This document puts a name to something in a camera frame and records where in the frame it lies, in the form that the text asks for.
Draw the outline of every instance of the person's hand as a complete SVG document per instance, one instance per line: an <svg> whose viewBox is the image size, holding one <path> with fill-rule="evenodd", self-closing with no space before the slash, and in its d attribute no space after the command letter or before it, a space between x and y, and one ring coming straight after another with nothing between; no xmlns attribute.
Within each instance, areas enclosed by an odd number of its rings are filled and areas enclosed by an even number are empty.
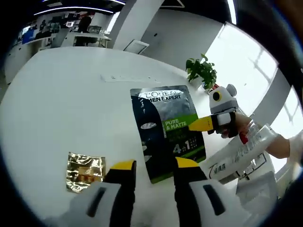
<svg viewBox="0 0 303 227"><path fill-rule="evenodd" d="M243 133L244 135L248 132L248 124L250 123L251 119L245 115L242 115L240 113L236 114L236 127L238 130L238 133ZM222 138L228 138L229 130L225 129L223 130L223 133L221 135Z"/></svg>

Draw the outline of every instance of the ceiling light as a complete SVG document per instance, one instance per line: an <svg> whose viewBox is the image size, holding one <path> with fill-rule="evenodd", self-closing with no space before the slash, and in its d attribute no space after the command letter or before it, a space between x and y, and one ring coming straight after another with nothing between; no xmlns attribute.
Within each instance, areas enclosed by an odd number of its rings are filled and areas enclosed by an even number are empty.
<svg viewBox="0 0 303 227"><path fill-rule="evenodd" d="M120 3L120 4L122 4L122 5L125 5L125 3L124 3L124 2L121 2L121 1L117 1L117 0L111 0L111 1L116 2L116 3Z"/></svg>
<svg viewBox="0 0 303 227"><path fill-rule="evenodd" d="M234 25L237 24L235 5L233 4L233 0L227 0L229 11L231 13L232 23Z"/></svg>
<svg viewBox="0 0 303 227"><path fill-rule="evenodd" d="M44 10L44 11L41 11L39 13L35 13L34 16L42 14L42 13L46 13L46 12L51 12L51 11L55 11L55 10L61 10L61 9L91 9L91 10L103 11L103 12L107 12L107 13L114 13L112 11L105 10L105 9L97 9L97 8L83 7L83 6L68 6L68 7L59 7L59 8L53 8L53 9Z"/></svg>

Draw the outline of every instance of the green leaves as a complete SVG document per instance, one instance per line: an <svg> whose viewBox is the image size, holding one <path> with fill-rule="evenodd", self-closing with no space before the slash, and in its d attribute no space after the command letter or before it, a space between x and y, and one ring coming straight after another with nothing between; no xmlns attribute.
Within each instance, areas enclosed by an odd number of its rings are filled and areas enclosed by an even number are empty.
<svg viewBox="0 0 303 227"><path fill-rule="evenodd" d="M189 74L188 81L198 78L203 78L204 88L212 88L217 79L217 71L213 69L214 64L208 63L208 58L201 54L202 59L205 59L203 63L201 60L190 58L186 61L186 71Z"/></svg>

